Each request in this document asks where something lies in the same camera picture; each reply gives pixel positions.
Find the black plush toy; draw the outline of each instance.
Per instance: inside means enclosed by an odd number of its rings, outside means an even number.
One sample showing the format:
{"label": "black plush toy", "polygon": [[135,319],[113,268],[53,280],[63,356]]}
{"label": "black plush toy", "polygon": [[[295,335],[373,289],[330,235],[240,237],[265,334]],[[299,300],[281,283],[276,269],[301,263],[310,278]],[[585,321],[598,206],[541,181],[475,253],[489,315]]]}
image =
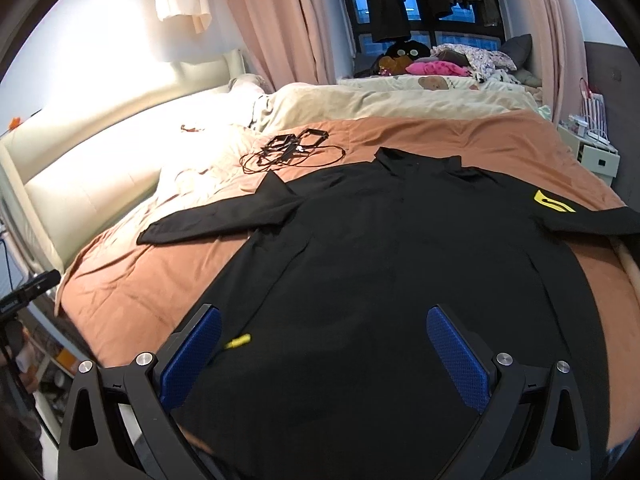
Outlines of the black plush toy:
{"label": "black plush toy", "polygon": [[429,57],[431,49],[420,41],[396,41],[385,52],[385,56],[402,57],[409,56],[412,61],[421,57]]}

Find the black cable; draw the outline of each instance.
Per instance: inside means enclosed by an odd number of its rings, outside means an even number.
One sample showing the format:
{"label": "black cable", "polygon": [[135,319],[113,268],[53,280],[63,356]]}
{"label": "black cable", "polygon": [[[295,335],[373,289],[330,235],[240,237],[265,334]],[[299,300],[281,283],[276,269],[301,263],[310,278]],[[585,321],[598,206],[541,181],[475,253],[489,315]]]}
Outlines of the black cable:
{"label": "black cable", "polygon": [[[266,173],[267,171],[271,171],[274,167],[277,166],[276,170],[281,168],[325,168],[327,166],[331,166],[333,164],[337,164],[347,155],[346,151],[340,147],[335,145],[330,146],[316,146],[312,148],[304,148],[303,146],[298,145],[293,153],[286,153],[289,146],[284,146],[281,148],[263,148],[259,152],[256,153],[247,153],[240,157],[240,165],[242,166],[242,171],[244,174],[257,174],[257,173]],[[313,154],[317,152],[317,150],[328,150],[328,149],[336,149],[340,150],[340,156],[331,162],[326,162],[324,164],[315,164],[315,165],[303,165],[303,163],[311,157]],[[254,170],[250,168],[250,164],[257,158],[257,162],[255,165],[259,168],[258,170]]]}
{"label": "black cable", "polygon": [[9,285],[11,285],[11,290],[14,290],[14,280],[11,277],[11,265],[9,264],[9,251],[6,246],[6,240],[4,238],[0,238],[0,243],[4,245],[4,260],[6,261],[6,273],[9,276]]}
{"label": "black cable", "polygon": [[47,423],[44,421],[44,419],[40,415],[40,412],[36,407],[35,398],[33,397],[33,395],[31,395],[27,391],[27,388],[24,387],[24,384],[22,384],[22,380],[20,379],[20,370],[18,370],[18,366],[9,356],[9,352],[6,350],[7,346],[9,346],[9,341],[6,338],[6,334],[4,333],[4,326],[3,326],[3,327],[0,327],[0,351],[2,351],[2,355],[6,359],[6,365],[9,368],[9,373],[11,374],[11,377],[14,380],[15,386],[18,388],[18,391],[20,391],[20,395],[22,396],[22,399],[23,400],[29,399],[29,400],[25,400],[25,402],[27,402],[30,408],[33,409],[36,416],[38,417],[38,421],[40,422],[42,429],[49,436],[49,438],[53,442],[53,445],[56,446],[56,449],[58,449],[60,444],[58,443],[56,438],[53,436]]}

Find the orange blanket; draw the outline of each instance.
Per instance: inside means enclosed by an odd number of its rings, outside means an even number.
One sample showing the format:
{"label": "orange blanket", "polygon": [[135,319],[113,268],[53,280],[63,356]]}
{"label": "orange blanket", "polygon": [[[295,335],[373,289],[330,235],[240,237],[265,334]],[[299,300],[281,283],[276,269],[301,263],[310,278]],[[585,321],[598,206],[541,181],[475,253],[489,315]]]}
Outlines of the orange blanket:
{"label": "orange blanket", "polygon": [[[329,131],[328,144],[346,150],[342,164],[372,160],[380,146],[436,157],[461,155],[465,166],[513,175],[591,209],[623,205],[570,155],[553,125],[533,112],[472,121],[366,118],[313,127]],[[314,155],[309,164],[334,159],[335,153],[329,150]],[[226,184],[210,202],[251,193],[263,177],[243,174],[237,159],[228,161],[227,171]],[[283,168],[278,174],[292,180],[309,171]],[[108,230],[83,250],[59,295],[66,314],[107,366],[129,363],[142,351],[156,351],[248,237],[131,246],[97,264],[92,254],[99,254],[100,246],[113,235]],[[568,241],[591,284],[604,327],[610,377],[609,445],[615,446],[640,426],[640,306],[606,238],[577,236]]]}

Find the orange object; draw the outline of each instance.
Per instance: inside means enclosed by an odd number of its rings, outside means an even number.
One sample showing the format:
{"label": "orange object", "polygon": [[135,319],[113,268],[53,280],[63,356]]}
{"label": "orange object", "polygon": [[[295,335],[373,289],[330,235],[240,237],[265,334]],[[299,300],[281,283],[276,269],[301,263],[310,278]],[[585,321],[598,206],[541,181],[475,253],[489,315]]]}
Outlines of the orange object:
{"label": "orange object", "polygon": [[76,370],[78,370],[78,359],[76,359],[76,356],[66,348],[63,348],[62,352],[58,354],[58,357],[56,357],[56,361],[58,361],[71,373],[74,373]]}
{"label": "orange object", "polygon": [[11,119],[11,122],[9,123],[9,131],[15,130],[21,124],[22,124],[22,119],[20,117],[14,117],[13,119]]}
{"label": "orange object", "polygon": [[202,129],[200,128],[187,128],[187,126],[185,126],[184,124],[180,126],[180,129],[184,132],[201,132],[202,131]]}
{"label": "orange object", "polygon": [[413,63],[409,56],[391,57],[384,56],[380,58],[378,65],[391,72],[391,75],[406,74],[406,68]]}

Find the upholstered headboard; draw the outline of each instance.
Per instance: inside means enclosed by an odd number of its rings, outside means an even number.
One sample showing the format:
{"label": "upholstered headboard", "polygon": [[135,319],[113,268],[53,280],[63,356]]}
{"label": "upholstered headboard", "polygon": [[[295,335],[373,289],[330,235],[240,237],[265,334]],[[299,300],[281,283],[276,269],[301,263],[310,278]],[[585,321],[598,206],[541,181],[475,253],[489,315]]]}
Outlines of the upholstered headboard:
{"label": "upholstered headboard", "polygon": [[65,270],[93,236],[152,193],[166,139],[161,116],[139,112],[243,73],[239,50],[200,64],[158,63],[151,78],[111,91],[96,82],[57,99],[2,137],[0,214],[32,270]]}

